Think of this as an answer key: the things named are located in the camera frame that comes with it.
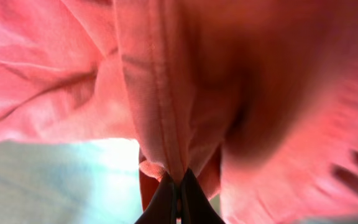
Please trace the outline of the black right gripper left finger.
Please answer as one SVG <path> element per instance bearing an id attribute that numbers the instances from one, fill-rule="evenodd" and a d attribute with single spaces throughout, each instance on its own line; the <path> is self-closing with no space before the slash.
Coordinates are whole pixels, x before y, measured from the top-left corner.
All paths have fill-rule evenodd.
<path id="1" fill-rule="evenodd" d="M 168 173 L 158 181 L 139 173 L 143 214 L 135 224 L 176 224 L 177 188 Z"/>

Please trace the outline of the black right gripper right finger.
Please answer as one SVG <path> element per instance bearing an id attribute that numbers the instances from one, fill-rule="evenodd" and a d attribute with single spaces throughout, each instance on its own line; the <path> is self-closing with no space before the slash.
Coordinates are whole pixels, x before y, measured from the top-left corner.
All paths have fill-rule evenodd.
<path id="1" fill-rule="evenodd" d="M 225 224 L 206 198 L 193 171 L 187 169 L 180 184 L 182 224 Z"/>

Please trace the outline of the red t-shirt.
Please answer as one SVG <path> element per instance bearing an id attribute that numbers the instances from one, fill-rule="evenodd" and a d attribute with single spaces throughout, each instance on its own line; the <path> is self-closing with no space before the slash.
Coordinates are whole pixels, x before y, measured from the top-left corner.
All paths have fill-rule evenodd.
<path id="1" fill-rule="evenodd" d="M 358 1 L 0 1 L 0 141 L 140 145 L 227 223 L 358 215 Z"/>

